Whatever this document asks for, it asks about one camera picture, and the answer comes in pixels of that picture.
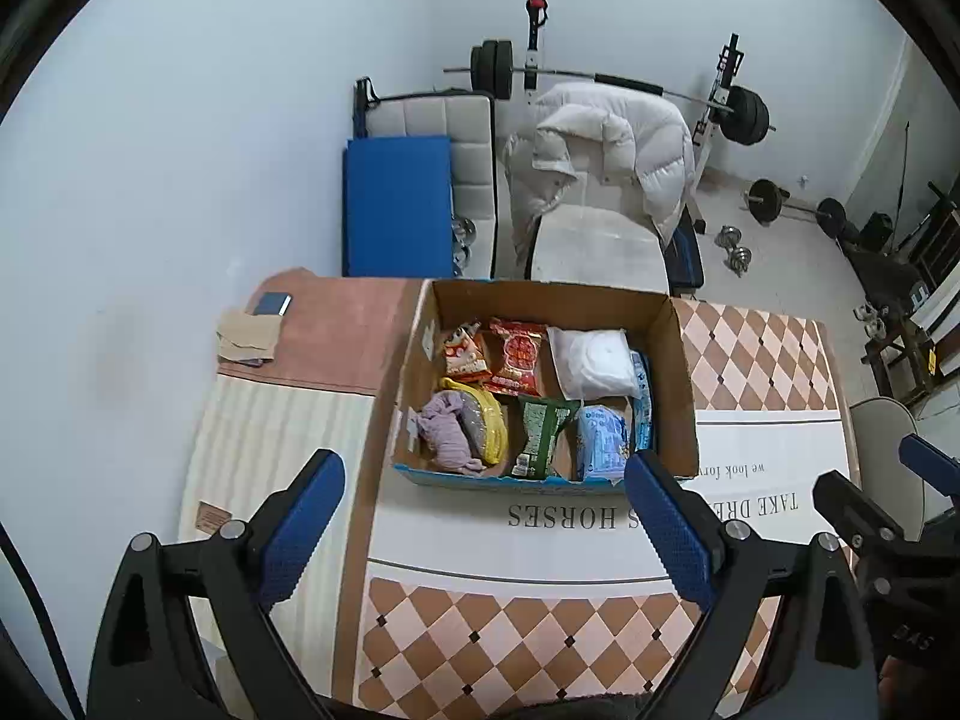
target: diamond pattern tablecloth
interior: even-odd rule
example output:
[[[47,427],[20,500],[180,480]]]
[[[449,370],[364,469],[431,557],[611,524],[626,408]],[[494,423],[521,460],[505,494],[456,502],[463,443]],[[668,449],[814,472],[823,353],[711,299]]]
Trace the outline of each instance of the diamond pattern tablecloth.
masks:
[[[745,693],[776,599],[766,599],[728,688]],[[656,688],[700,613],[673,594],[498,598],[371,579],[359,706],[410,720],[479,720],[498,709]]]
[[[687,298],[673,302],[698,409],[837,408],[812,319]]]

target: pink cloth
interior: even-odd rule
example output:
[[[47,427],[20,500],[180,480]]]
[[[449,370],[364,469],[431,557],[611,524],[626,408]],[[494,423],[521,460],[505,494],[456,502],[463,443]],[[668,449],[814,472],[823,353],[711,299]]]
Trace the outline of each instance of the pink cloth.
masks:
[[[464,397],[454,389],[437,392],[416,416],[416,424],[437,454],[436,464],[444,471],[478,476],[483,461],[470,456],[467,437],[457,421]]]

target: white puffer jacket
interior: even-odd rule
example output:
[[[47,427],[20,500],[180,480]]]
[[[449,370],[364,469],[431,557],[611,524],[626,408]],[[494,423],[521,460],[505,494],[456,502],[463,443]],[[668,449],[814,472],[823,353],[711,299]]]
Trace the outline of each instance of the white puffer jacket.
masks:
[[[560,204],[575,180],[568,138],[602,143],[608,182],[638,182],[666,247],[693,180],[690,130],[673,103],[604,84],[557,84],[530,106],[530,119],[504,151],[517,259],[526,260],[536,220]]]

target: white plastic package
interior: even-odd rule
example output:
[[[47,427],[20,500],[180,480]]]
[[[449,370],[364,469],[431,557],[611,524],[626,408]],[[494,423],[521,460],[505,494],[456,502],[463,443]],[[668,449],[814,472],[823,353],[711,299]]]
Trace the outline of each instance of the white plastic package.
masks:
[[[548,327],[546,332],[564,398],[640,397],[630,346],[623,330]]]

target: cardboard box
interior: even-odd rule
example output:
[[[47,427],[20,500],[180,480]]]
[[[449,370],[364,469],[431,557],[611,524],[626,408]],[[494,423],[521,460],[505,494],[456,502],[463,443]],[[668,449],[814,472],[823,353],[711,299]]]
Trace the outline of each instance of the cardboard box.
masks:
[[[566,428],[557,440],[554,469],[560,478],[533,481],[510,476],[512,460],[522,449],[525,438],[520,404],[510,396],[498,397],[505,404],[510,434],[507,459],[487,469],[479,478],[444,473],[431,464],[432,453],[418,435],[415,417],[439,388],[440,378],[445,376],[443,340],[464,322],[477,319],[486,322],[490,317],[539,322],[565,330],[623,328],[631,348],[642,350],[650,358],[659,459],[675,476],[696,476],[700,463],[693,392],[680,338],[680,321],[670,298],[580,284],[467,280],[424,282],[400,370],[394,424],[387,442],[387,461],[399,473],[419,485],[459,490],[563,494],[617,491],[616,485],[607,480],[573,481],[575,425]],[[487,346],[491,367],[497,370],[502,344],[489,338]],[[545,397],[563,397],[546,338],[538,357],[536,379]],[[627,399],[607,398],[598,402],[625,413],[629,423]]]

